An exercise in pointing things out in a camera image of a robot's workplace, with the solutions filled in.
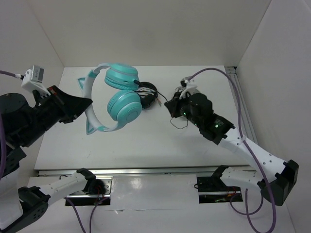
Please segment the teal cat-ear headphones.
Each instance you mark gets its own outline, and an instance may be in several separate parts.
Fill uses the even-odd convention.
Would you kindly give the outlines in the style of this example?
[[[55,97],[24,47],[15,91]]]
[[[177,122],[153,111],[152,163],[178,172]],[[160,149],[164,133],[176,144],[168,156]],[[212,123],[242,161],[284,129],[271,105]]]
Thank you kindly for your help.
[[[107,112],[116,122],[114,127],[103,125],[95,115],[92,105],[85,110],[86,134],[90,135],[96,131],[113,132],[123,128],[126,124],[134,121],[142,111],[140,96],[136,93],[140,84],[136,68],[120,63],[102,63],[91,70],[85,77],[77,79],[82,92],[82,97],[91,99],[92,88],[95,79],[101,70],[106,69],[104,82],[114,88],[117,92],[107,104]]]

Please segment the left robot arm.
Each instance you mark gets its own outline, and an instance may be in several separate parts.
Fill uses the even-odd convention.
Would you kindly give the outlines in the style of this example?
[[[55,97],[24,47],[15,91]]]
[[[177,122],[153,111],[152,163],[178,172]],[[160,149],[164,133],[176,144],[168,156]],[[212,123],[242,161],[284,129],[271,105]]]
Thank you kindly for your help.
[[[82,191],[104,196],[104,183],[86,168],[81,168],[54,183],[38,187],[17,186],[20,161],[26,157],[23,147],[31,146],[56,123],[71,123],[92,104],[55,85],[41,97],[34,90],[35,106],[29,106],[22,94],[0,97],[0,231],[16,233],[38,221],[47,208],[66,196]]]

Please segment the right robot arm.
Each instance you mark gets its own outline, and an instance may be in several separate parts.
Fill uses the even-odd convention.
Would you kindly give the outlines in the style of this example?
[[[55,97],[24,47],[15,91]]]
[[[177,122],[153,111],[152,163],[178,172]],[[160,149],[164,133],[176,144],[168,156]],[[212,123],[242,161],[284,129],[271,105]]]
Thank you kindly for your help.
[[[214,113],[212,102],[204,94],[180,96],[176,92],[164,104],[171,117],[185,117],[205,139],[231,151],[256,170],[251,174],[220,166],[213,175],[213,187],[217,190],[227,186],[259,189],[267,201],[274,199],[276,206],[282,206],[297,182],[298,163],[272,155],[240,133],[233,123]]]

